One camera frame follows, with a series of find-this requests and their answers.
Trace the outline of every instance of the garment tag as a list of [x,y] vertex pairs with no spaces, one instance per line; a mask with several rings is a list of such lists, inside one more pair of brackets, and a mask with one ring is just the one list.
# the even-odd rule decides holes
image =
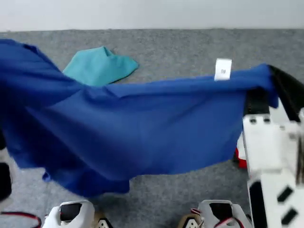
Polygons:
[[232,60],[228,58],[218,58],[215,63],[214,80],[229,80]]

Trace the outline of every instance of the cloth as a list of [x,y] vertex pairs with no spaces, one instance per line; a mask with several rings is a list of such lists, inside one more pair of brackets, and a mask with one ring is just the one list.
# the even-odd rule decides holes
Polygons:
[[124,193],[142,174],[177,174],[233,157],[246,91],[262,87],[277,107],[267,65],[146,84],[87,86],[38,48],[0,41],[1,126],[21,168],[44,167],[85,197]]
[[88,86],[104,86],[127,77],[138,68],[128,56],[114,55],[106,47],[78,51],[63,73]]

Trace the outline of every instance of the floor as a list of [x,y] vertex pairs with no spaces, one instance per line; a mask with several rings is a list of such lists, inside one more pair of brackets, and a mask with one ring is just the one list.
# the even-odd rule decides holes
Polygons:
[[[147,82],[214,72],[215,60],[228,57],[233,69],[260,63],[277,66],[304,82],[304,30],[95,30],[0,33],[37,45],[60,69],[76,51],[106,46],[129,55],[140,68],[119,83]],[[7,210],[39,216],[63,201],[79,199],[55,183],[44,183],[42,170],[17,170],[14,203]],[[113,227],[173,228],[189,208],[205,199],[227,199],[249,212],[247,173],[231,161],[183,175],[140,176],[123,196],[95,199]],[[2,228],[27,228],[26,219],[0,217]]]

